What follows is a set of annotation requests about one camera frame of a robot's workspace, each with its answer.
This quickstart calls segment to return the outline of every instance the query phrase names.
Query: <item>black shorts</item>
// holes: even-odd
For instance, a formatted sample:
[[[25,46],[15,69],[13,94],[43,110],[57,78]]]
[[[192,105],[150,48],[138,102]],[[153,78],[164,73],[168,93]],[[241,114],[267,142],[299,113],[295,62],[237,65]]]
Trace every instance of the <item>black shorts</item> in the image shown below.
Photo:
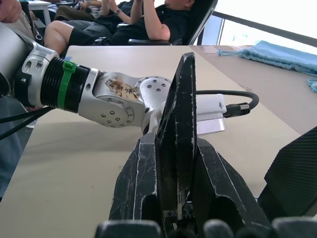
[[[69,38],[69,46],[90,46],[99,37],[110,38],[112,34],[103,25],[89,21],[69,21],[74,26]]]

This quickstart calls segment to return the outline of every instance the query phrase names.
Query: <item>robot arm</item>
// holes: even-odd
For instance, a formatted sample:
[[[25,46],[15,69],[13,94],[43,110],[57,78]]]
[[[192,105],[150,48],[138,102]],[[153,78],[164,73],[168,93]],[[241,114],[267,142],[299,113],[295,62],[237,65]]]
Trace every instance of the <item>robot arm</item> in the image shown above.
[[[60,59],[55,51],[2,24],[0,32],[6,35],[1,40],[12,42],[7,60],[0,62],[2,95],[11,95],[30,107],[49,106],[77,113],[108,127],[138,126],[143,134],[157,130],[170,79],[136,78],[87,68]],[[225,130],[226,113],[223,95],[198,96],[198,134]]]

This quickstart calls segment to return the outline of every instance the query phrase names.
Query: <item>jeans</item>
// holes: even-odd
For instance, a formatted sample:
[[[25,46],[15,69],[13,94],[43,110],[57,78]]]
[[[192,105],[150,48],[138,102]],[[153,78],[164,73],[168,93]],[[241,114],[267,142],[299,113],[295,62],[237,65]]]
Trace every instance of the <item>jeans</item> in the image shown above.
[[[9,116],[10,112],[5,97],[0,98],[0,118]],[[0,134],[12,128],[12,122],[0,123]],[[21,155],[22,148],[16,133],[0,140],[0,199],[9,185]]]

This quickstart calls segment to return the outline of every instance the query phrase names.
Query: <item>hand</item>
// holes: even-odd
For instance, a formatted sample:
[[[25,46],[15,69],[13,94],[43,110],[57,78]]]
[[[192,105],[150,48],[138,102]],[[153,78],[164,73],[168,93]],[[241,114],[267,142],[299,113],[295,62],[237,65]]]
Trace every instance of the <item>hand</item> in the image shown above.
[[[117,4],[115,3],[115,0],[106,0],[106,1],[111,11],[116,12],[119,9]]]
[[[16,22],[20,17],[21,11],[21,4],[17,0],[2,0],[0,5],[0,22]]]
[[[86,1],[80,4],[81,10],[86,10],[88,7],[89,7],[89,4]]]

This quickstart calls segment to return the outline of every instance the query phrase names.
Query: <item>black shirt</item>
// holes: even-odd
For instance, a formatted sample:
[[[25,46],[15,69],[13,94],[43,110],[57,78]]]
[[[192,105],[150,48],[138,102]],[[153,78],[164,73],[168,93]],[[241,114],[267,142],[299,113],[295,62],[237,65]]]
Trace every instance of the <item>black shirt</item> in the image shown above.
[[[170,31],[169,42],[173,43],[178,39],[182,39],[189,27],[189,11],[172,10],[165,5],[156,8],[158,18],[162,24],[168,26]],[[110,45],[126,46],[129,39],[148,40],[148,34],[145,28],[144,17],[137,23],[122,27],[111,37]]]
[[[131,1],[123,1],[121,2],[118,7],[125,13],[127,16],[130,16],[131,9],[133,5],[133,0]],[[117,30],[117,25],[122,23],[122,19],[115,15],[113,11],[109,11],[108,16],[100,16],[94,20],[94,22],[105,26],[112,34],[114,34]]]

